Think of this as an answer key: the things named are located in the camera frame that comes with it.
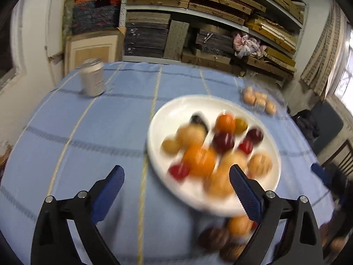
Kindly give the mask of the dark chair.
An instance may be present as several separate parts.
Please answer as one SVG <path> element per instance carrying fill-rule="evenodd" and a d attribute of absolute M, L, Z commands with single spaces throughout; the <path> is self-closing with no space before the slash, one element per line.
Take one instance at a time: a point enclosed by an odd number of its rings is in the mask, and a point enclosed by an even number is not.
<path fill-rule="evenodd" d="M 297 112 L 292 116 L 292 119 L 316 155 L 329 146 L 329 143 L 344 128 L 344 120 L 329 102 L 318 102 L 311 110 Z M 352 176 L 352 138 L 345 137 L 342 144 L 322 165 L 326 166 L 331 163 L 343 151 L 347 151 L 347 153 L 339 162 L 338 168 L 346 176 Z"/>

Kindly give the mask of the small brown longan fruit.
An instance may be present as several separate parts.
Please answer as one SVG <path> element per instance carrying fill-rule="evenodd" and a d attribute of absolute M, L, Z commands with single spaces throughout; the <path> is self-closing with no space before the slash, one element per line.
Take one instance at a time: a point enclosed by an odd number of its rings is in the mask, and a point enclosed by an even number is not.
<path fill-rule="evenodd" d="M 162 144 L 161 149 L 168 155 L 176 155 L 181 149 L 181 144 L 173 138 L 166 138 Z"/>

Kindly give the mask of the white oval plate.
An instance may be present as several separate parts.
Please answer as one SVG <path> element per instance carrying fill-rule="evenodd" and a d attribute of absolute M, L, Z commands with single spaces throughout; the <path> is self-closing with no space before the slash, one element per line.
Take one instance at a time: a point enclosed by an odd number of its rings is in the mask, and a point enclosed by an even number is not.
<path fill-rule="evenodd" d="M 168 169 L 182 159 L 184 151 L 180 150 L 178 154 L 170 155 L 161 147 L 166 138 L 175 137 L 178 128 L 186 125 L 193 114 L 200 114 L 210 129 L 203 143 L 203 147 L 212 158 L 207 161 L 206 166 L 216 169 L 221 156 L 211 147 L 211 142 L 216 119 L 224 112 L 244 118 L 250 127 L 259 127 L 262 130 L 264 139 L 252 153 L 267 154 L 272 160 L 273 167 L 267 175 L 256 180 L 265 190 L 275 191 L 281 177 L 281 157 L 272 135 L 259 118 L 229 100 L 206 95 L 186 95 L 170 100 L 153 116 L 147 133 L 146 147 L 156 175 L 174 196 L 195 210 L 219 217 L 232 217 L 244 213 L 237 195 L 233 194 L 225 199 L 213 198 L 205 193 L 203 180 L 198 177 L 188 176 L 183 181 L 177 181 Z"/>

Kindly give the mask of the pink crumpled cloth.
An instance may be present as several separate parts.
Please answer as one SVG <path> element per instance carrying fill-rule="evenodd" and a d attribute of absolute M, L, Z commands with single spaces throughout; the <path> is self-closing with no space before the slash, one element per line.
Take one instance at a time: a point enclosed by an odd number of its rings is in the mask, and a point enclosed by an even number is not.
<path fill-rule="evenodd" d="M 248 34 L 237 33 L 233 36 L 233 49 L 238 59 L 248 56 L 261 59 L 265 55 L 267 46 L 261 45 L 259 40 L 250 37 Z"/>

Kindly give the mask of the yellow round fruit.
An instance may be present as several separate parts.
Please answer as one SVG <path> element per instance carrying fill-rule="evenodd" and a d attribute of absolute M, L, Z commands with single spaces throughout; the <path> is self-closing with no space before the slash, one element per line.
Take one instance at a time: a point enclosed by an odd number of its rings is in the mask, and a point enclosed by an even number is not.
<path fill-rule="evenodd" d="M 230 169 L 233 165 L 238 165 L 244 172 L 248 164 L 248 156 L 241 150 L 228 151 L 220 161 L 220 167 Z"/>

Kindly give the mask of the dark purple mangosteen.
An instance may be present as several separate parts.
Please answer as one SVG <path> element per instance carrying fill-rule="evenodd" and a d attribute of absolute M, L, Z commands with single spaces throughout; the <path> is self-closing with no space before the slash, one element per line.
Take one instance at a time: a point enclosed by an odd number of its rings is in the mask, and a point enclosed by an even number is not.
<path fill-rule="evenodd" d="M 221 250 L 230 239 L 230 234 L 227 229 L 223 227 L 209 227 L 204 230 L 199 238 L 199 245 L 209 251 L 219 251 Z"/>

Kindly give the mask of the red tomato right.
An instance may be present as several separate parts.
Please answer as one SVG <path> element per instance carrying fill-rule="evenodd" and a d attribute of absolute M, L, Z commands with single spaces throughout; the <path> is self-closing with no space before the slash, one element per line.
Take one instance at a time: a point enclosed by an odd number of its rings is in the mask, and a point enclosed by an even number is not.
<path fill-rule="evenodd" d="M 245 138 L 251 141 L 253 145 L 259 145 L 264 139 L 264 133 L 258 127 L 253 127 L 247 132 Z"/>

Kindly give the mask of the blue checked tablecloth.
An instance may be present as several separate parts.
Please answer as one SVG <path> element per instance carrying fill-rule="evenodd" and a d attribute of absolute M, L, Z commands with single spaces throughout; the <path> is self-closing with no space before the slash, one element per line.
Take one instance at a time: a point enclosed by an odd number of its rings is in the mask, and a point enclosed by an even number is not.
<path fill-rule="evenodd" d="M 107 91 L 82 95 L 72 71 L 36 108 L 1 182 L 1 232 L 24 264 L 46 196 L 74 197 L 115 165 L 125 181 L 98 229 L 121 264 L 221 264 L 196 245 L 220 218 L 192 210 L 157 179 L 145 158 L 150 120 L 167 101 L 213 95 L 240 104 L 242 79 L 189 66 L 116 62 L 104 66 Z"/>

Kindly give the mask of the red cherry tomato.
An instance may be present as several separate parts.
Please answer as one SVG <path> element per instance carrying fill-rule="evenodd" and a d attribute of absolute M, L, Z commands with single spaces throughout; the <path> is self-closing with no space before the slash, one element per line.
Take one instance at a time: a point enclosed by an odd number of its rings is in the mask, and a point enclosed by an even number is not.
<path fill-rule="evenodd" d="M 188 177 L 190 168 L 184 163 L 175 163 L 171 165 L 167 171 L 176 181 L 183 181 Z"/>

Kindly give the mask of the metal storage shelf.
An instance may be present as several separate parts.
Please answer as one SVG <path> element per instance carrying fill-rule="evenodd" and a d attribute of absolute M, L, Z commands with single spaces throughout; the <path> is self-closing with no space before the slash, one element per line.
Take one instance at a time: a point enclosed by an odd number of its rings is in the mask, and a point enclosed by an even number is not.
<path fill-rule="evenodd" d="M 293 60 L 302 42 L 308 6 L 304 0 L 122 0 L 119 24 L 146 12 L 173 20 L 239 32 Z"/>

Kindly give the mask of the silver drink can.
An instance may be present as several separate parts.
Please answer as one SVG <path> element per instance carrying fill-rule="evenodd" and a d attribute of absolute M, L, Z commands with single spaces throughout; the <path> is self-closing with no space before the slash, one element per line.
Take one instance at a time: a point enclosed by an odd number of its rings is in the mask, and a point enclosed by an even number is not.
<path fill-rule="evenodd" d="M 103 62 L 100 59 L 87 59 L 80 69 L 83 92 L 90 97 L 97 97 L 105 92 Z"/>

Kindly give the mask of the large yellow pepino melon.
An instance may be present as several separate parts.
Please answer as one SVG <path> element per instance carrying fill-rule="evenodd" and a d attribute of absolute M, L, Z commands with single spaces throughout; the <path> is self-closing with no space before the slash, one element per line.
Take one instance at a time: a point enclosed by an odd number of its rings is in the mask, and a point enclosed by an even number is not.
<path fill-rule="evenodd" d="M 193 144 L 202 145 L 206 136 L 207 133 L 202 125 L 188 124 L 182 125 L 178 128 L 176 133 L 176 140 L 181 144 L 183 148 L 187 148 Z"/>

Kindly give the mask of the large orange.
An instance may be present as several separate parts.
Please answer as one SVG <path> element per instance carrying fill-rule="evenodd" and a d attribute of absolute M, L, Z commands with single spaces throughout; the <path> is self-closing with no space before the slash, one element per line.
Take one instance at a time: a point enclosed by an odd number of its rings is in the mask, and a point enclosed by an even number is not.
<path fill-rule="evenodd" d="M 191 145 L 184 152 L 181 162 L 189 166 L 189 175 L 205 179 L 212 175 L 216 159 L 217 155 L 213 149 Z"/>

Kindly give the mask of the orange-yellow round fruit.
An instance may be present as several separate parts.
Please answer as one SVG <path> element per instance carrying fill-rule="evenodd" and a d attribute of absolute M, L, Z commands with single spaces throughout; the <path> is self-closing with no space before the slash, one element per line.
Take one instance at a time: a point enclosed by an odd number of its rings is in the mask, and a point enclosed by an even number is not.
<path fill-rule="evenodd" d="M 229 170 L 218 170 L 203 183 L 205 193 L 212 198 L 225 199 L 235 191 L 229 180 Z"/>

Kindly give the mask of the orange-green tomato in plate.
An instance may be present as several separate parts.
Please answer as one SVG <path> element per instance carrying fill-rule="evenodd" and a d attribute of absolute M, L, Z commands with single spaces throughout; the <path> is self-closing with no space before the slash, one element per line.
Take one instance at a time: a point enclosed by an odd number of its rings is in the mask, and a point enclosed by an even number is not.
<path fill-rule="evenodd" d="M 243 118 L 235 118 L 235 135 L 242 135 L 248 128 L 248 123 Z"/>

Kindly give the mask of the red tomato back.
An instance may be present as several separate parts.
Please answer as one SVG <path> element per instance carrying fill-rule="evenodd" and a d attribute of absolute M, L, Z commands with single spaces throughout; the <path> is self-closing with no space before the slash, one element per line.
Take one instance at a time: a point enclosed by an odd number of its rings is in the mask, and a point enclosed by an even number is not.
<path fill-rule="evenodd" d="M 238 145 L 238 150 L 242 151 L 246 155 L 250 155 L 252 153 L 253 148 L 254 148 L 254 145 L 253 145 L 252 141 L 249 139 L 244 139 Z"/>

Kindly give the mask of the small dark purple fruit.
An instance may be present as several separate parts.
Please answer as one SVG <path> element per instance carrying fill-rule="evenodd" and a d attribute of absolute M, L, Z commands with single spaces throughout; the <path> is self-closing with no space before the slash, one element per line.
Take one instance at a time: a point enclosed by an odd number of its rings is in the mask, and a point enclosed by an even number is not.
<path fill-rule="evenodd" d="M 200 114 L 200 113 L 194 113 L 191 117 L 190 117 L 190 120 L 189 120 L 189 123 L 190 124 L 195 124 L 195 125 L 201 125 L 204 130 L 205 130 L 205 133 L 208 133 L 209 132 L 209 127 L 208 125 L 206 124 L 205 122 L 205 119 L 203 118 L 203 115 Z"/>

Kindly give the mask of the wooden framed panel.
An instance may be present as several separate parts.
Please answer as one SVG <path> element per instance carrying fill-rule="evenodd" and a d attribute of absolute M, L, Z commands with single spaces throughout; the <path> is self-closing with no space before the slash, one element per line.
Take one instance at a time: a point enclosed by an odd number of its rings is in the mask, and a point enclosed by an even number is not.
<path fill-rule="evenodd" d="M 104 63 L 121 61 L 125 36 L 125 27 L 67 36 L 64 75 L 81 66 L 87 59 L 100 59 Z"/>

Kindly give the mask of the small mandarin orange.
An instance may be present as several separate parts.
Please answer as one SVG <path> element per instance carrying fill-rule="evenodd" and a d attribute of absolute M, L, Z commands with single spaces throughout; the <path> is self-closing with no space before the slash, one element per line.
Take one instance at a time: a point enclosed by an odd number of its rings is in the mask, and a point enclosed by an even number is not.
<path fill-rule="evenodd" d="M 235 123 L 234 116 L 229 113 L 220 114 L 216 119 L 214 129 L 216 132 L 234 134 L 236 130 L 236 123 Z"/>

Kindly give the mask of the dark red plum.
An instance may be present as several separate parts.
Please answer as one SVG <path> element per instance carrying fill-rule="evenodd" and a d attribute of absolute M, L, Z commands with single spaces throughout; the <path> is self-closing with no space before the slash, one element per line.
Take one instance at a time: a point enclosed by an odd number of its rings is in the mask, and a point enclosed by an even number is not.
<path fill-rule="evenodd" d="M 232 150 L 235 146 L 235 140 L 231 133 L 217 132 L 212 140 L 212 147 L 219 154 L 224 154 Z"/>

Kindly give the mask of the patterned curtain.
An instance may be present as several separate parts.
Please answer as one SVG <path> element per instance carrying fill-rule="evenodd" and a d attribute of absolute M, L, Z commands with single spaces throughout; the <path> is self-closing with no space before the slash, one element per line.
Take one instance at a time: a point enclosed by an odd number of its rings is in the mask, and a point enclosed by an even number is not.
<path fill-rule="evenodd" d="M 346 34 L 347 18 L 339 4 L 333 1 L 314 52 L 300 76 L 321 99 L 325 98 L 333 81 Z"/>

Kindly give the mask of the striped pale fruit in plate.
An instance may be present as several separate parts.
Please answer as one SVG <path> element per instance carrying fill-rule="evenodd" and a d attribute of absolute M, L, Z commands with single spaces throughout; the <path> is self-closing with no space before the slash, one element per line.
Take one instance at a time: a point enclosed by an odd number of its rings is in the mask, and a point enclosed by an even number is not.
<path fill-rule="evenodd" d="M 267 154 L 254 154 L 248 162 L 248 172 L 254 177 L 266 176 L 272 168 L 272 159 Z"/>

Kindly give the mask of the dark purple wrinkled fruit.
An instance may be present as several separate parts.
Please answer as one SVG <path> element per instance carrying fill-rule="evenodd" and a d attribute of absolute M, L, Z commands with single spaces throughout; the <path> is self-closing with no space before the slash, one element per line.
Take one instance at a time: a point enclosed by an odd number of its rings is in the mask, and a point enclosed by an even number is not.
<path fill-rule="evenodd" d="M 244 248 L 244 244 L 229 242 L 220 250 L 220 258 L 228 263 L 234 263 L 242 254 Z"/>

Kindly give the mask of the small orange tomato back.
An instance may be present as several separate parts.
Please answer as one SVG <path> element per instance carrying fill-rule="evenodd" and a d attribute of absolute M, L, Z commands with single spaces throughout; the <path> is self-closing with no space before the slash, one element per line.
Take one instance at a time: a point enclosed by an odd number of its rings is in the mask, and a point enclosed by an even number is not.
<path fill-rule="evenodd" d="M 229 219 L 227 227 L 232 237 L 242 237 L 250 233 L 252 225 L 253 221 L 246 215 L 242 215 Z"/>

